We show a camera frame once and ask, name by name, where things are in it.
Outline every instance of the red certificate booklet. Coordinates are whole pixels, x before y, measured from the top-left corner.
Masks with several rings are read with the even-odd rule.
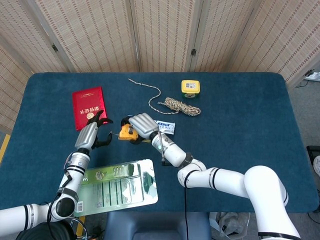
[[[100,110],[104,110],[100,118],[107,118],[102,87],[94,87],[72,93],[75,129],[80,131]]]

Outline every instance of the yellow object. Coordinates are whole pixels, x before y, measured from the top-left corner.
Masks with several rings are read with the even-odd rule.
[[[79,217],[79,220],[80,220],[83,224],[85,224],[86,217],[85,217],[85,216],[80,216],[80,217]],[[76,235],[77,235],[78,237],[81,237],[82,234],[83,234],[83,232],[84,232],[83,227],[81,226],[80,223],[78,223],[78,226],[76,227]]]
[[[135,141],[138,139],[138,133],[129,123],[127,123],[122,126],[118,139],[126,141]]]
[[[197,80],[182,80],[181,92],[186,98],[194,98],[200,93],[200,82]]]
[[[1,164],[1,162],[2,162],[2,158],[3,158],[4,155],[5,155],[5,151],[6,151],[6,148],[7,148],[7,146],[8,146],[9,139],[10,139],[10,135],[6,134],[5,137],[4,137],[2,146],[1,146],[1,148],[0,148],[0,164]]]

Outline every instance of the dark blue tablecloth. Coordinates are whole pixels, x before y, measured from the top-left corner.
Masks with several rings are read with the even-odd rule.
[[[158,92],[128,81],[155,85],[165,97],[199,107],[201,115],[162,115],[149,108]],[[198,98],[183,99],[181,81],[199,80]],[[119,132],[126,115],[146,112],[155,120],[174,122],[172,137],[207,168],[245,173],[255,165],[269,166],[289,193],[289,212],[317,208],[319,200],[284,79],[275,73],[37,73],[26,86],[12,136],[0,167],[0,209],[50,202],[64,174],[66,157],[78,137],[72,92],[102,86],[108,117],[99,138]],[[177,169],[161,166],[150,145],[113,139],[91,153],[89,168],[152,159],[159,200],[131,211],[183,211],[184,188]],[[190,212],[252,212],[248,199],[208,188],[188,189]]]

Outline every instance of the black stripe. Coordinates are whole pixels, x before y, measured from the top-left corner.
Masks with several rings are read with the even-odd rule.
[[[258,232],[259,237],[274,237],[274,238],[284,238],[290,240],[301,240],[300,237],[292,236],[288,234],[278,233],[278,232]]]
[[[286,192],[285,199],[284,199],[283,203],[285,203],[287,201],[287,198],[288,198],[288,192]]]
[[[85,175],[82,171],[78,170],[78,169],[74,169],[74,168],[67,168],[68,171],[76,171],[78,173],[81,173],[83,176]]]
[[[186,176],[185,176],[185,179],[184,179],[184,187],[187,189],[187,180],[188,180],[188,177],[190,176],[190,174],[192,174],[193,172],[199,172],[199,170],[192,170],[190,171]]]
[[[212,187],[213,187],[215,190],[217,190],[217,189],[216,189],[216,186],[215,186],[215,177],[216,177],[216,174],[217,174],[217,172],[219,171],[219,169],[221,169],[221,168],[218,168],[218,169],[214,172],[214,174],[213,174],[213,176],[212,176]]]
[[[77,166],[77,165],[69,165],[68,168],[69,168],[69,167],[78,168],[78,169],[81,169],[81,170],[84,171],[84,172],[86,171],[83,167]]]
[[[24,206],[24,211],[25,211],[25,223],[24,223],[24,231],[27,230],[28,227],[28,222],[29,222],[29,213],[28,213],[28,208],[27,205]]]

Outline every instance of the rope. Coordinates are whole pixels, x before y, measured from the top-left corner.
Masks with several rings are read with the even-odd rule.
[[[189,116],[197,116],[201,113],[201,110],[199,108],[197,108],[195,106],[187,105],[187,104],[183,103],[182,101],[178,101],[178,100],[176,100],[174,98],[170,98],[170,97],[166,97],[164,103],[158,102],[158,104],[165,105],[168,108],[170,108],[171,110],[174,110],[175,112],[159,111],[158,109],[155,109],[153,106],[151,106],[151,101],[161,95],[160,89],[157,88],[156,86],[151,86],[151,85],[147,85],[144,83],[133,81],[130,78],[128,78],[128,80],[134,84],[157,89],[159,91],[159,93],[156,96],[153,96],[152,98],[149,99],[148,104],[151,109],[153,109],[154,111],[156,111],[160,114],[170,115],[170,114],[178,114],[179,112],[183,112],[184,114],[189,115]]]

